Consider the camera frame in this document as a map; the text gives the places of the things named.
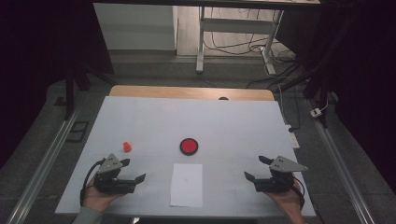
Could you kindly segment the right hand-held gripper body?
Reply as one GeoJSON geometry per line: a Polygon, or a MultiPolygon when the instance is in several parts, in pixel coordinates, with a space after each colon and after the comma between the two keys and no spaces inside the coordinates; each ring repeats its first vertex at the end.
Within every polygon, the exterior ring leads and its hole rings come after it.
{"type": "Polygon", "coordinates": [[[271,176],[255,180],[254,186],[258,192],[283,193],[294,185],[294,172],[304,172],[308,168],[296,161],[283,156],[277,156],[269,166],[271,176]]]}

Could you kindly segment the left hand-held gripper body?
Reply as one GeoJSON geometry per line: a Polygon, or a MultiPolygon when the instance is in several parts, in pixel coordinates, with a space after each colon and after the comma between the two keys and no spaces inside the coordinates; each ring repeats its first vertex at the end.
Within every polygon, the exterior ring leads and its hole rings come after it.
{"type": "Polygon", "coordinates": [[[94,176],[95,187],[106,194],[134,193],[134,180],[118,178],[122,168],[120,160],[114,154],[110,154],[94,176]]]}

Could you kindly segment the person's left hand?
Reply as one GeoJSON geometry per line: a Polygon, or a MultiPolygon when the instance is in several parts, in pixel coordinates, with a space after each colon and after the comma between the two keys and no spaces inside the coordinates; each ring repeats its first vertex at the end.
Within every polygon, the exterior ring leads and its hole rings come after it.
{"type": "Polygon", "coordinates": [[[92,178],[84,188],[82,205],[98,212],[104,212],[112,202],[121,197],[123,197],[123,194],[106,194],[100,192],[95,187],[94,178],[92,178]]]}

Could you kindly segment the person's right hand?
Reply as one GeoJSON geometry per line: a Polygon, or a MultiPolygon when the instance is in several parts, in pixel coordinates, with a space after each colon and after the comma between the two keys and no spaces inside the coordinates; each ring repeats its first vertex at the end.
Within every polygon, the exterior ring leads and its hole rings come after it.
{"type": "Polygon", "coordinates": [[[300,197],[294,190],[283,193],[266,193],[273,200],[278,209],[285,215],[296,214],[301,212],[300,197]]]}

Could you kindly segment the white power strip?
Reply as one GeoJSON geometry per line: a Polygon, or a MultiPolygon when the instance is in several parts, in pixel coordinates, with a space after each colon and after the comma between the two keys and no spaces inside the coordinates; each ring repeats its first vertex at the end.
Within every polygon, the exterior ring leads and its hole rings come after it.
{"type": "Polygon", "coordinates": [[[291,142],[292,147],[294,149],[299,148],[300,145],[299,145],[297,137],[296,137],[296,135],[294,133],[294,129],[290,125],[286,125],[286,129],[287,129],[287,131],[288,131],[288,133],[290,135],[290,142],[291,142]]]}

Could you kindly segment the white paper sheet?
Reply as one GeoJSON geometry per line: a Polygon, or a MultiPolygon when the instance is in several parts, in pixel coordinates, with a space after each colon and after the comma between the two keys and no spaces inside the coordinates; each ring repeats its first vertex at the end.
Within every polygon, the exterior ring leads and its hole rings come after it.
{"type": "Polygon", "coordinates": [[[203,206],[203,165],[175,163],[171,181],[170,205],[203,206]]]}

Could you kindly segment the round red ink pad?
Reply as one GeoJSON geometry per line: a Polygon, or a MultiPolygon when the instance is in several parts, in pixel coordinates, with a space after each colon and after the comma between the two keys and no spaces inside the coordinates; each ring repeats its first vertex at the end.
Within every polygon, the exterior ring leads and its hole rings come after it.
{"type": "Polygon", "coordinates": [[[193,138],[185,138],[179,144],[179,149],[186,156],[194,155],[199,148],[198,142],[193,138]]]}

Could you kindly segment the white table cover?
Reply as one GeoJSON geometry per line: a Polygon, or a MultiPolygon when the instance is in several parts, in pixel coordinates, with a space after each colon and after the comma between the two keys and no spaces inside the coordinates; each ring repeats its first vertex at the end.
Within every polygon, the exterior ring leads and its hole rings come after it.
{"type": "Polygon", "coordinates": [[[271,199],[255,190],[244,172],[270,175],[259,156],[290,160],[295,154],[275,101],[188,100],[108,96],[65,188],[56,211],[73,215],[79,192],[92,165],[115,154],[130,159],[122,179],[146,175],[134,193],[113,204],[110,214],[127,217],[277,217],[271,199]],[[186,156],[179,149],[193,138],[198,151],[186,156]],[[132,152],[124,152],[128,142],[132,152]],[[203,206],[170,205],[175,163],[203,165],[203,206]]]}

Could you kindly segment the black metal stand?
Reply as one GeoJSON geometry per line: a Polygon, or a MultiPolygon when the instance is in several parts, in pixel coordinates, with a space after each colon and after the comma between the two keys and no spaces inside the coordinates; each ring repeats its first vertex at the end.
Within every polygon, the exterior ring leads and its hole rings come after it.
{"type": "Polygon", "coordinates": [[[355,16],[342,14],[334,18],[318,18],[315,33],[313,34],[314,43],[308,48],[308,52],[297,60],[297,65],[304,68],[304,73],[280,86],[276,92],[281,93],[298,84],[308,80],[303,96],[306,99],[318,98],[318,109],[321,112],[317,120],[324,128],[327,128],[327,106],[328,93],[330,90],[331,63],[336,58],[336,51],[341,44],[355,20],[355,16]]]}
{"type": "Polygon", "coordinates": [[[88,91],[91,87],[88,75],[94,75],[110,86],[117,85],[115,80],[107,77],[104,73],[100,73],[87,63],[74,63],[65,76],[65,120],[70,119],[75,110],[74,84],[77,84],[81,91],[88,91]]]}

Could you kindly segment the wooden table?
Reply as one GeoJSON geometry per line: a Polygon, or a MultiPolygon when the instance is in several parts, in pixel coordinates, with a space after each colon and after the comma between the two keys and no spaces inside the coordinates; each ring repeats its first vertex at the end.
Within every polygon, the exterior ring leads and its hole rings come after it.
{"type": "Polygon", "coordinates": [[[111,89],[109,96],[208,100],[228,99],[235,101],[275,100],[273,93],[268,90],[127,85],[114,86],[111,89]]]}

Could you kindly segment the dark curtain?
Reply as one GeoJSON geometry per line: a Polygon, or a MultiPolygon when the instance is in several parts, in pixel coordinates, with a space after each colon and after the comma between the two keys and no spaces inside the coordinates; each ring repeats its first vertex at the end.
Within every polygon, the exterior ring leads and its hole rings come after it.
{"type": "Polygon", "coordinates": [[[355,16],[331,63],[335,113],[396,194],[396,0],[319,0],[284,12],[277,38],[299,59],[318,18],[355,16]]]}
{"type": "Polygon", "coordinates": [[[50,85],[113,66],[94,0],[0,0],[0,168],[46,102],[50,85]]]}

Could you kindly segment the white cabinet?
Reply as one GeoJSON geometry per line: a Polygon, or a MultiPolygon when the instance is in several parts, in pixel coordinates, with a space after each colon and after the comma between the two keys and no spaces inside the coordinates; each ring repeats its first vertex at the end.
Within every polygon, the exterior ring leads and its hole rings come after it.
{"type": "Polygon", "coordinates": [[[175,50],[177,7],[93,4],[108,49],[175,50]]]}

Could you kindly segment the black floor frame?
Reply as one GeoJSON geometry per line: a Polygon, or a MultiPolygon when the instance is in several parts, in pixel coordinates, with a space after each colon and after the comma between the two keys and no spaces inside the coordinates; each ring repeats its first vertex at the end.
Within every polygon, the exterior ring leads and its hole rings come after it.
{"type": "Polygon", "coordinates": [[[75,121],[69,134],[67,135],[66,141],[70,143],[82,142],[86,132],[88,131],[88,127],[88,121],[75,121]]]}

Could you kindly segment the aluminium floor rail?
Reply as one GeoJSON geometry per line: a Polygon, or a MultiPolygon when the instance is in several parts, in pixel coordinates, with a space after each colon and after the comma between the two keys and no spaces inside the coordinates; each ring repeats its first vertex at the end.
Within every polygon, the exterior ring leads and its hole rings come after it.
{"type": "Polygon", "coordinates": [[[338,147],[333,141],[333,138],[327,128],[319,121],[318,118],[310,118],[315,122],[318,133],[324,143],[326,150],[332,160],[332,164],[344,186],[344,189],[349,196],[349,199],[356,211],[356,214],[361,224],[375,224],[374,216],[370,211],[367,202],[364,200],[360,189],[352,178],[351,173],[347,169],[347,165],[338,151],[338,147]]]}
{"type": "Polygon", "coordinates": [[[33,173],[18,202],[16,203],[6,224],[23,224],[23,222],[27,218],[27,215],[29,214],[34,204],[34,201],[39,191],[42,189],[42,186],[45,183],[50,169],[56,161],[56,158],[60,153],[65,139],[69,134],[80,110],[81,106],[77,105],[74,110],[67,113],[67,119],[64,119],[62,121],[59,130],[56,132],[56,135],[54,136],[49,147],[47,148],[41,162],[35,169],[35,172],[33,173]]]}

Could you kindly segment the white desk frame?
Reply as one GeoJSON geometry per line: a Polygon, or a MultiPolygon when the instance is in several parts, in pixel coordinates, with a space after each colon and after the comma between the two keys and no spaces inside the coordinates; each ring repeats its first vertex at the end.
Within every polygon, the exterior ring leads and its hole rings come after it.
{"type": "Polygon", "coordinates": [[[196,61],[196,72],[201,74],[204,71],[204,35],[205,32],[234,33],[234,34],[257,34],[267,35],[264,47],[260,47],[260,52],[264,60],[264,70],[269,75],[274,75],[276,70],[270,59],[270,51],[274,42],[278,25],[280,24],[283,11],[275,10],[274,17],[270,21],[250,21],[238,19],[207,18],[205,7],[199,9],[199,42],[196,61]]]}

